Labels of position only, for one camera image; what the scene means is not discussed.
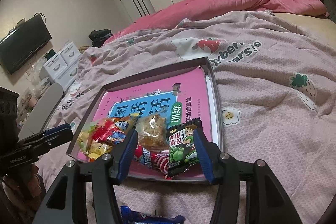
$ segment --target drawer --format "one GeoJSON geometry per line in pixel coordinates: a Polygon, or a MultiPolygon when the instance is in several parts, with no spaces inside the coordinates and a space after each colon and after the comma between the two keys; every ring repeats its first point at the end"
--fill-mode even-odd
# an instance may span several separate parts
{"type": "Polygon", "coordinates": [[[66,91],[67,88],[72,84],[72,82],[76,79],[78,73],[78,62],[80,56],[76,58],[76,60],[64,71],[62,71],[55,78],[55,82],[59,83],[63,90],[66,91]]]}
{"type": "Polygon", "coordinates": [[[61,55],[57,55],[55,58],[47,61],[43,66],[50,75],[50,77],[54,79],[68,65],[61,55]]]}
{"type": "Polygon", "coordinates": [[[62,49],[60,55],[63,57],[65,62],[70,65],[78,56],[81,55],[81,53],[77,49],[76,45],[71,42],[62,49]]]}

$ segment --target pink comforter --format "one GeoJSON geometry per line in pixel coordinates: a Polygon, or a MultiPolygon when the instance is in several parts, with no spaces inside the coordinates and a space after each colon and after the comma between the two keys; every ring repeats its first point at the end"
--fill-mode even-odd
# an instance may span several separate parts
{"type": "Polygon", "coordinates": [[[104,44],[139,30],[173,29],[184,18],[191,21],[209,20],[234,10],[273,10],[278,13],[309,16],[319,16],[327,12],[320,0],[183,0],[155,14],[140,18],[107,39],[104,44]]]}

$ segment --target metal screw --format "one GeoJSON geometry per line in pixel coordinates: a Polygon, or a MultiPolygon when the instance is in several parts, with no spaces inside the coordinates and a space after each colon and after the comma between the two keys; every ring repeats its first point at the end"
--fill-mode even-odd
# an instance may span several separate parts
{"type": "Polygon", "coordinates": [[[228,153],[221,153],[219,156],[222,160],[227,160],[228,158],[230,158],[230,155],[228,153]]]}
{"type": "Polygon", "coordinates": [[[109,160],[111,158],[111,154],[104,154],[102,157],[101,157],[103,160],[109,160]]]}
{"type": "Polygon", "coordinates": [[[257,165],[263,167],[266,165],[266,163],[263,160],[257,160],[257,165]]]}
{"type": "Polygon", "coordinates": [[[67,167],[73,167],[75,165],[75,161],[74,160],[70,160],[66,163],[67,167]]]}

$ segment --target person's hand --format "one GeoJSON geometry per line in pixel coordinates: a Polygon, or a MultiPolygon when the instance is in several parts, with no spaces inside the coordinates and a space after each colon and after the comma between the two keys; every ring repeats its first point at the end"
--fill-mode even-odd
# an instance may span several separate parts
{"type": "Polygon", "coordinates": [[[41,198],[40,194],[42,192],[40,187],[40,177],[38,176],[39,168],[32,164],[31,165],[31,180],[27,184],[27,188],[31,193],[33,199],[31,200],[24,200],[23,195],[20,192],[20,188],[18,184],[8,176],[3,178],[5,185],[4,190],[8,197],[8,199],[19,209],[23,211],[27,211],[31,209],[33,211],[37,211],[39,206],[41,205],[41,198]]]}

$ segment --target white star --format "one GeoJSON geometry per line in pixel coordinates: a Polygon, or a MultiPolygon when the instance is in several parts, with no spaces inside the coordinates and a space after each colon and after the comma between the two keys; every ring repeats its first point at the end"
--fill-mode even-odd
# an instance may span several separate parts
{"type": "Polygon", "coordinates": [[[154,95],[156,95],[156,96],[158,96],[159,94],[161,94],[161,90],[154,90],[155,91],[155,94],[154,95]]]}

